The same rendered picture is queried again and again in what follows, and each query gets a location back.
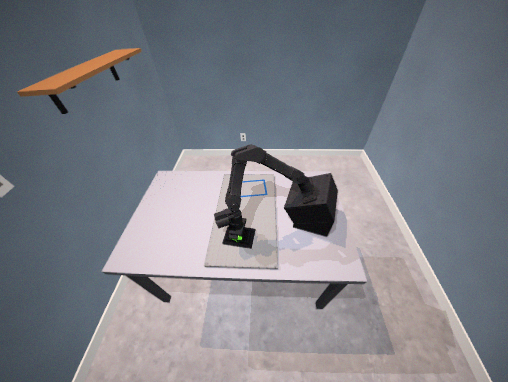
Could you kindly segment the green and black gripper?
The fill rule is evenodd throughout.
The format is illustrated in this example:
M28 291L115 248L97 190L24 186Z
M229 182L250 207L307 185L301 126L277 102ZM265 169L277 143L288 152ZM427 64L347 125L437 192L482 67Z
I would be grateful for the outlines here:
M233 231L233 230L229 231L229 239L232 239L232 240L234 240L235 242L238 242L238 243L242 240L242 232L243 232L243 230L245 228L246 221L247 221L246 218L242 218L241 223L234 224L235 228L236 228L236 231ZM233 234L235 234L235 235L233 235Z

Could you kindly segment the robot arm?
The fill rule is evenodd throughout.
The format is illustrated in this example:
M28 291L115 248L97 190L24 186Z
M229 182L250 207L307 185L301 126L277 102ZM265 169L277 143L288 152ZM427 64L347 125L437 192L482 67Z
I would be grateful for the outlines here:
M241 205L242 181L247 161L261 163L297 183L301 190L304 204L317 200L311 177L305 177L303 172L271 156L265 150L263 151L262 148L250 144L232 150L231 156L231 175L225 197L225 203L228 208L214 214L218 229L228 225L229 230L236 231L234 224L239 224L242 221L242 213L239 208Z

